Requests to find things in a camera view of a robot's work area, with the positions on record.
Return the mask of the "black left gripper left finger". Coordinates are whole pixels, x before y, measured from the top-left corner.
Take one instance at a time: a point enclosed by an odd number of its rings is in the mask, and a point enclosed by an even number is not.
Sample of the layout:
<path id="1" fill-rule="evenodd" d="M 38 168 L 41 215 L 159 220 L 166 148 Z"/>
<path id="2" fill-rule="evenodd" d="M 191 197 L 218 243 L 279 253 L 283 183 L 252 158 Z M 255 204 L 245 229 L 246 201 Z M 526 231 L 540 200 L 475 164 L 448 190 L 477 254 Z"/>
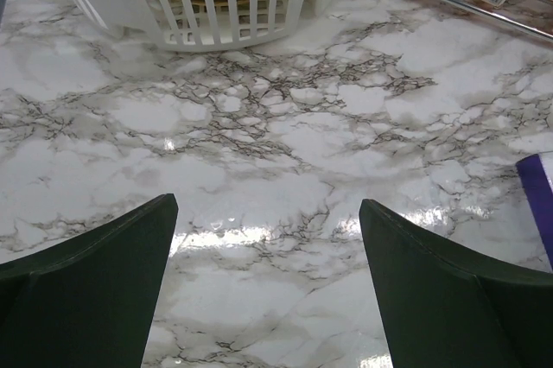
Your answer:
<path id="1" fill-rule="evenodd" d="M 138 367 L 178 215 L 163 194 L 1 266 L 3 367 Z"/>

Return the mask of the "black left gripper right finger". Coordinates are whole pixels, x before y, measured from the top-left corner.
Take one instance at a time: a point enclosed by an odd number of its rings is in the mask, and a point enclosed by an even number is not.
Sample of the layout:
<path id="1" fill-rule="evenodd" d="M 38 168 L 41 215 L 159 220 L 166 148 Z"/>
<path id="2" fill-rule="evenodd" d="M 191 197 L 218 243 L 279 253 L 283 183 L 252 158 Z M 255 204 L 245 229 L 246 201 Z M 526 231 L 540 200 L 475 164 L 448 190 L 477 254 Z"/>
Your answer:
<path id="1" fill-rule="evenodd" d="M 375 200 L 359 222 L 396 367 L 550 367 L 552 275 L 428 231 Z"/>

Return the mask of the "silver Rio toothpaste box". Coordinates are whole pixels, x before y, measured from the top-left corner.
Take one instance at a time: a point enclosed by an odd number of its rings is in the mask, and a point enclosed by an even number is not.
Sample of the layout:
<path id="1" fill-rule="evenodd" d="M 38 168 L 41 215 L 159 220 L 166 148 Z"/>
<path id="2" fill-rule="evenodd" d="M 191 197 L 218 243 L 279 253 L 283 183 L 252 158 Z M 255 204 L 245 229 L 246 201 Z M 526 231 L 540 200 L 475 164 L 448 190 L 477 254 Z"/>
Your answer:
<path id="1" fill-rule="evenodd" d="M 545 252 L 552 264 L 552 152 L 527 156 L 516 163 L 516 168 Z"/>

